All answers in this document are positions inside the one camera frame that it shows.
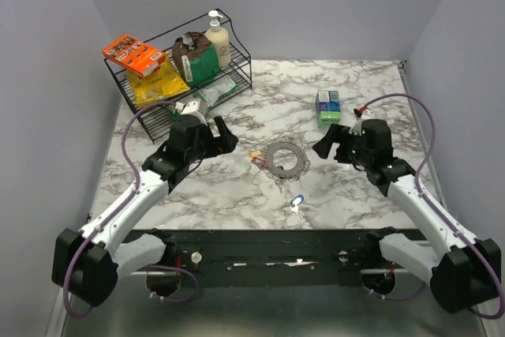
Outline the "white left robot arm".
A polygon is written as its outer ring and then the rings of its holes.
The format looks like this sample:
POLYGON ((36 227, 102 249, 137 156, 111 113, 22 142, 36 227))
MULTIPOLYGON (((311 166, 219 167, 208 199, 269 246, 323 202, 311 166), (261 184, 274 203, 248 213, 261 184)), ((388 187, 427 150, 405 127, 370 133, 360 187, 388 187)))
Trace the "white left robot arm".
POLYGON ((57 236, 51 280, 66 297, 74 295, 94 308, 105 302, 122 276, 150 264, 165 270, 174 263, 174 249, 158 233, 147 233, 132 243, 124 239, 189 175, 192 164, 234 151, 238 138, 222 117, 214 122, 217 136, 202 118, 180 116, 168 139, 133 170, 130 187, 100 217, 57 236))

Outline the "metal disc with key rings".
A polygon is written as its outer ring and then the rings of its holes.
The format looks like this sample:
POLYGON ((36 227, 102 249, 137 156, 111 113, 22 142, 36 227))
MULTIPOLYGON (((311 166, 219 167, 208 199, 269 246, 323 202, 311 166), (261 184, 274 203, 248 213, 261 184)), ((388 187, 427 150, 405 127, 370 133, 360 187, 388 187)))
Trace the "metal disc with key rings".
POLYGON ((269 178, 296 181, 310 168, 306 152, 293 139, 273 140, 264 149, 264 170, 269 178))

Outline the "blue tagged key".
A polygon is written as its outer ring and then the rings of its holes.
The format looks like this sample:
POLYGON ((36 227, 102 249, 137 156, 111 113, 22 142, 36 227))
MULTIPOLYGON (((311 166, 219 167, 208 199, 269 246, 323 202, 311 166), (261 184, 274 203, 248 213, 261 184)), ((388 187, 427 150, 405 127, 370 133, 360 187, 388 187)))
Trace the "blue tagged key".
POLYGON ((304 199, 305 199, 304 196, 299 194, 290 202, 289 205, 290 213, 297 216, 299 220, 303 220, 300 211, 300 205, 304 202, 304 199))

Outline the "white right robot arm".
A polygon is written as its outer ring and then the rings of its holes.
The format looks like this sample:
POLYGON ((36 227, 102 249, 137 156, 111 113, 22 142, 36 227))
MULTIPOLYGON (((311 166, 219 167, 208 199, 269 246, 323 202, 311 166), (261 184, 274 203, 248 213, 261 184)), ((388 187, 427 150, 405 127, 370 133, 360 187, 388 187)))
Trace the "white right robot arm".
POLYGON ((504 299, 499 246, 462 227, 425 189, 414 169, 394 155, 391 130, 384 120, 360 119, 352 127, 334 124, 312 149, 326 159, 334 144, 338 146, 334 159, 361 167, 429 243, 424 248, 400 232, 385 230, 362 250, 368 265, 399 264, 429 286, 448 313, 504 299))

